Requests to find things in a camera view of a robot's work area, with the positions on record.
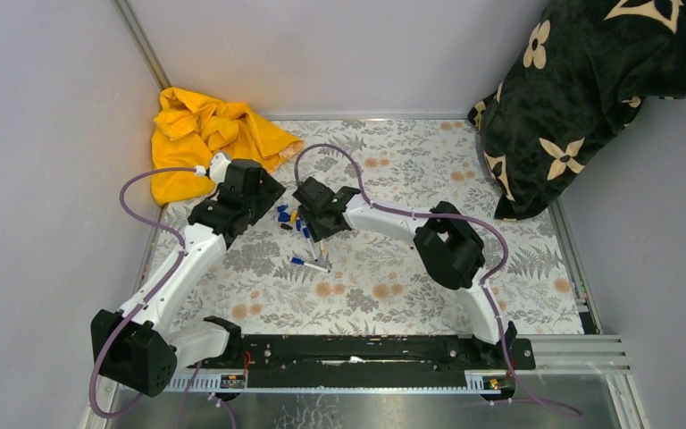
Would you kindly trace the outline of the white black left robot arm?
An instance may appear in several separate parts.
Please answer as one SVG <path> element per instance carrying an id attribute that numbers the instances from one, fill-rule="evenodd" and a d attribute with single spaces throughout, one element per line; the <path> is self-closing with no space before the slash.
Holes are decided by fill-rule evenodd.
<path id="1" fill-rule="evenodd" d="M 258 162 L 223 153 L 190 172 L 207 177 L 215 194 L 193 207 L 181 231 L 164 227 L 177 245 L 141 290 L 118 310 L 100 310 L 93 318 L 92 388 L 103 376 L 155 397 L 181 368 L 207 359 L 229 367 L 242 358 L 236 324 L 209 316 L 174 332 L 172 322 L 208 268 L 273 208 L 285 189 Z"/>

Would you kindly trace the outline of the blue cap marker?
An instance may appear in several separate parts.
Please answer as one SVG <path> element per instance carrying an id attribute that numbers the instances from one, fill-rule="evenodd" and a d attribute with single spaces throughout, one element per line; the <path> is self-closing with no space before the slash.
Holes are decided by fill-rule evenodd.
<path id="1" fill-rule="evenodd" d="M 309 250 L 310 250 L 310 254 L 311 254 L 311 256 L 312 256 L 312 259 L 313 259 L 314 261 L 318 261 L 318 260 L 319 260 L 318 253 L 317 253 L 317 251 L 315 250 L 314 241 L 312 240 L 310 231 L 309 231 L 305 226 L 303 226 L 303 227 L 301 228 L 301 232 L 304 234 L 305 242 L 306 242 L 306 244 L 307 244 L 308 247 L 309 247 Z"/>

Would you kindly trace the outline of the black floral blanket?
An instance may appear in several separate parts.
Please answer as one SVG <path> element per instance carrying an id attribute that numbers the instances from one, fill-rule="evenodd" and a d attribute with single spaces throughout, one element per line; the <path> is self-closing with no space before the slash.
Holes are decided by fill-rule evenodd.
<path id="1" fill-rule="evenodd" d="M 497 88 L 467 118 L 500 198 L 546 210 L 649 97 L 686 97 L 686 1 L 551 1 Z"/>

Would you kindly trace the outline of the floral patterned table mat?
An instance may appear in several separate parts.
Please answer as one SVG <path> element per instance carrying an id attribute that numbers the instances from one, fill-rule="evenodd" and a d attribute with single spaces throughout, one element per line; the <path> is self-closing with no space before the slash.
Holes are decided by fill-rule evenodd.
<path id="1" fill-rule="evenodd" d="M 521 334 L 579 334 L 570 276 L 548 214 L 519 222 L 494 218 L 499 193 L 465 121 L 282 121 L 308 151 L 275 173 L 287 191 L 312 176 L 331 189 L 363 185 L 371 198 L 406 206 L 441 201 L 492 223 L 481 230 L 489 291 Z M 172 322 L 179 330 L 215 315 L 246 333 L 468 334 L 456 295 L 434 282 L 409 242 L 344 231 L 314 246 L 283 230 L 276 211 L 241 235 L 208 268 Z M 321 273 L 292 257 L 331 269 Z"/>

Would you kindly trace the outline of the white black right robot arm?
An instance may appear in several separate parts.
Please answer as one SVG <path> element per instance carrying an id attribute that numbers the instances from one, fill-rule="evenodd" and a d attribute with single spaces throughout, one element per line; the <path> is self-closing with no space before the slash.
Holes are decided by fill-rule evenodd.
<path id="1" fill-rule="evenodd" d="M 456 295 L 478 341 L 480 362 L 498 368 L 512 356 L 509 341 L 516 330 L 481 283 L 489 273 L 484 242 L 455 206 L 446 201 L 429 209 L 400 206 L 352 187 L 334 191 L 314 178 L 298 184 L 293 198 L 315 242 L 343 231 L 367 231 L 411 243 L 432 280 Z"/>

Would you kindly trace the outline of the aluminium frame rail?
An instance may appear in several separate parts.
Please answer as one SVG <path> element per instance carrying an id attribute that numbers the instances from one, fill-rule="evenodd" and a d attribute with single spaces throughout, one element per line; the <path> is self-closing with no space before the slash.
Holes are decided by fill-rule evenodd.
<path id="1" fill-rule="evenodd" d="M 493 345 L 455 335 L 258 335 L 232 332 L 225 348 L 188 357 L 143 328 L 103 357 L 101 377 L 148 398 L 250 394 L 476 395 L 483 405 L 528 403 L 581 418 L 585 408 L 534 382 L 547 375 L 603 382 L 624 428 L 647 426 L 623 344 L 613 335 L 532 335 Z"/>

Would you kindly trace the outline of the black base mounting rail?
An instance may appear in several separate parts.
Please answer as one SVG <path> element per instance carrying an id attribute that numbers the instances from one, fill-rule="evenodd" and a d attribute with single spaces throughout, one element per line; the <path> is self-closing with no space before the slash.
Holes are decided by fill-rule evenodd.
<path id="1" fill-rule="evenodd" d="M 528 340 L 513 340 L 504 352 L 456 335 L 245 335 L 238 351 L 202 364 L 219 374 L 222 390 L 288 391 L 480 391 L 492 375 L 535 367 Z"/>

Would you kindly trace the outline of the yellow crumpled cloth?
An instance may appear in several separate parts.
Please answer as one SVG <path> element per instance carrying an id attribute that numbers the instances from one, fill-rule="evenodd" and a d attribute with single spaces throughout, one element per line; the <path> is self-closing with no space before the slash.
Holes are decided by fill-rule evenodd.
<path id="1" fill-rule="evenodd" d="M 155 169 L 208 166 L 223 152 L 258 162 L 267 172 L 295 156 L 303 140 L 255 113 L 248 104 L 225 102 L 182 88 L 159 95 L 151 157 Z"/>

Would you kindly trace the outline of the blue cap marker lying crosswise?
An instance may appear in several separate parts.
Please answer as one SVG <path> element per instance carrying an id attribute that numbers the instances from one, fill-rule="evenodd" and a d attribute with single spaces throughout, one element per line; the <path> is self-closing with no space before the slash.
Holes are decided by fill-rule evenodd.
<path id="1" fill-rule="evenodd" d="M 313 269 L 313 270 L 321 272 L 321 273 L 330 273 L 331 272 L 331 269 L 329 267 L 318 265 L 314 262 L 307 262 L 300 257 L 292 257 L 290 259 L 290 263 L 293 265 L 305 266 L 309 269 Z"/>

